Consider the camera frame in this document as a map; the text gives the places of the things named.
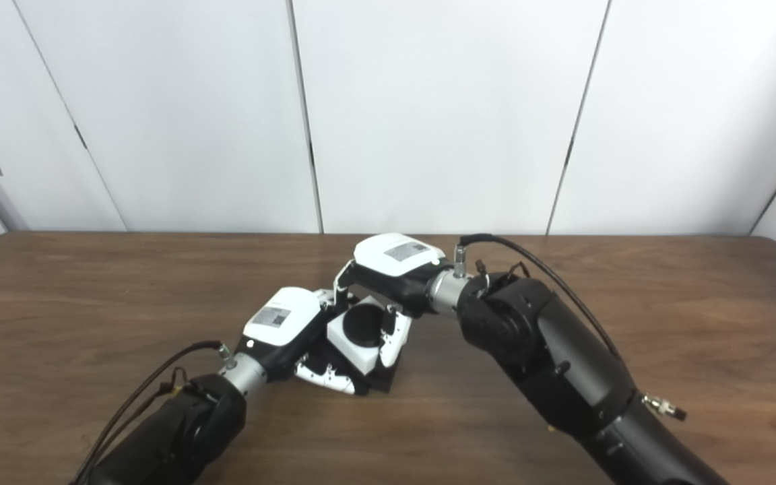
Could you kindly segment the white and black right hand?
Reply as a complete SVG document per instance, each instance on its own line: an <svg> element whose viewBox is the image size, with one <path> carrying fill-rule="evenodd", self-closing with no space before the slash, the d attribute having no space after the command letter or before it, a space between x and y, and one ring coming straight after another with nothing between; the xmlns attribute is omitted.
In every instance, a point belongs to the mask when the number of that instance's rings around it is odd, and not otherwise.
<svg viewBox="0 0 776 485"><path fill-rule="evenodd" d="M348 310L351 286L361 286L388 298L388 328L380 331L379 362L395 366L406 344L412 320L437 313L430 291L435 280L452 264L433 245L407 234L384 233L358 242L353 258L333 281L333 303L339 313Z"/></svg>

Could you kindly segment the white and black left hand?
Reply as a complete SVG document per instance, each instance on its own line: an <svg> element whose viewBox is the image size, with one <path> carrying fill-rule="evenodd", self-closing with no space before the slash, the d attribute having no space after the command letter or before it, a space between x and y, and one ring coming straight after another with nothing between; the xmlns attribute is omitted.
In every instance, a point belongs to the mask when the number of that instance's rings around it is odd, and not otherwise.
<svg viewBox="0 0 776 485"><path fill-rule="evenodd" d="M244 325L224 378L245 398L292 377L354 394L353 379L319 352L336 315L330 290L280 288Z"/></svg>

